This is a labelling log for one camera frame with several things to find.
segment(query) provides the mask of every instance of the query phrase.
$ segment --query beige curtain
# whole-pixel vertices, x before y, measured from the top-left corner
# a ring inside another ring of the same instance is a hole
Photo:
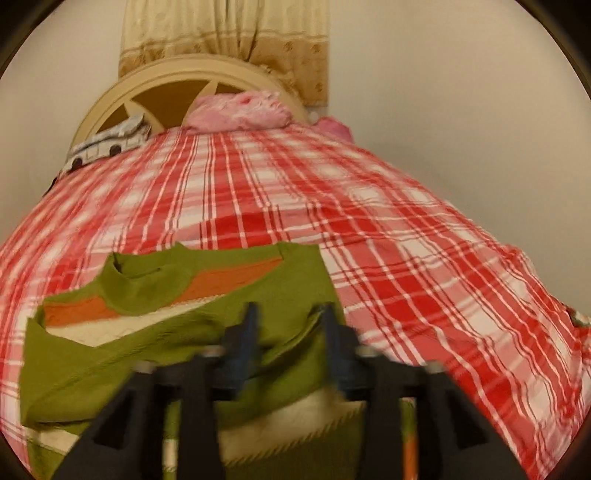
[[[328,0],[127,0],[119,75],[169,56],[227,55],[328,102]]]

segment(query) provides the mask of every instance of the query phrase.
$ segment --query white wall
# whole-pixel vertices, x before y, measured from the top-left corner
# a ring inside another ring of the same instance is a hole
[[[591,313],[591,100],[545,29],[514,0],[331,15],[331,113]]]
[[[330,0],[330,113],[591,312],[591,101],[514,0]],[[125,0],[66,0],[0,79],[0,240],[116,80]]]
[[[66,161],[78,124],[117,80],[125,0],[66,0],[0,78],[0,242]]]

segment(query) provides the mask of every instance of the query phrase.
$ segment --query cream headboard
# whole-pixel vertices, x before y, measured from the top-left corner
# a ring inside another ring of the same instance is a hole
[[[309,122],[301,102],[259,67],[229,57],[192,54],[155,61],[123,77],[93,105],[72,145],[137,113],[143,113],[152,132],[159,133],[181,125],[198,95],[246,90],[279,92],[294,119]]]

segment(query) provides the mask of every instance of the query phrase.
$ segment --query plaid blanket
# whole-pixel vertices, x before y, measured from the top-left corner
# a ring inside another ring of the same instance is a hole
[[[437,359],[532,480],[591,404],[588,329],[520,250],[354,145],[302,125],[171,129],[58,182],[0,249],[0,426],[27,465],[18,376],[27,319],[111,251],[318,243],[348,323],[411,364]]]

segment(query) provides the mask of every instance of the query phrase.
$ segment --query metal screw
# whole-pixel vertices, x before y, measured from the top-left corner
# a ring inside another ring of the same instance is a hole
[[[379,356],[379,352],[369,345],[359,345],[355,348],[355,355],[361,358],[375,358]]]
[[[205,358],[220,358],[226,355],[226,349],[221,345],[207,345],[201,355]]]
[[[156,363],[149,360],[142,360],[134,365],[134,371],[139,374],[151,374],[156,370]]]
[[[428,374],[434,375],[443,373],[445,371],[445,367],[437,360],[429,360],[425,364],[425,370]]]

